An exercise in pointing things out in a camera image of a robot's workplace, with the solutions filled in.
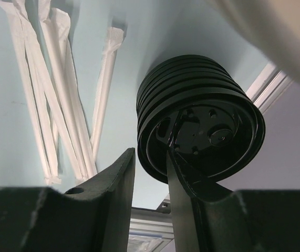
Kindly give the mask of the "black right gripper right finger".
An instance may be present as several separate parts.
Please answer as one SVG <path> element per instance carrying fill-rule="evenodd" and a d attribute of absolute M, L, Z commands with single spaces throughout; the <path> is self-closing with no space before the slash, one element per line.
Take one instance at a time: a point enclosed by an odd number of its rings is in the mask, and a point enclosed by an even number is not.
<path fill-rule="evenodd" d="M 177 251 L 300 251 L 300 190 L 231 191 L 167 154 Z"/>

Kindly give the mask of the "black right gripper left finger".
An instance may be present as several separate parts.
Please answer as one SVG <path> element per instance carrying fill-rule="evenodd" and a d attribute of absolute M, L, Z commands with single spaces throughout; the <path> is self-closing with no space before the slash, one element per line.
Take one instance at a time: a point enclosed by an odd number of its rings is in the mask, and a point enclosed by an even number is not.
<path fill-rule="evenodd" d="M 135 150 L 60 193 L 0 187 L 0 251 L 126 251 Z"/>

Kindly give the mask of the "black coffee cup lid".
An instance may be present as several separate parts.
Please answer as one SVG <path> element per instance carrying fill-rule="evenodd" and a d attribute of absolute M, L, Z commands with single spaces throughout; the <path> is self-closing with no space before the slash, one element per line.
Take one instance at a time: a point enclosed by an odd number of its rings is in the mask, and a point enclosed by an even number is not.
<path fill-rule="evenodd" d="M 221 181 L 247 166 L 265 138 L 254 105 L 195 104 L 155 115 L 139 129 L 138 158 L 154 179 L 167 183 L 166 154 L 176 151 L 207 177 Z"/>

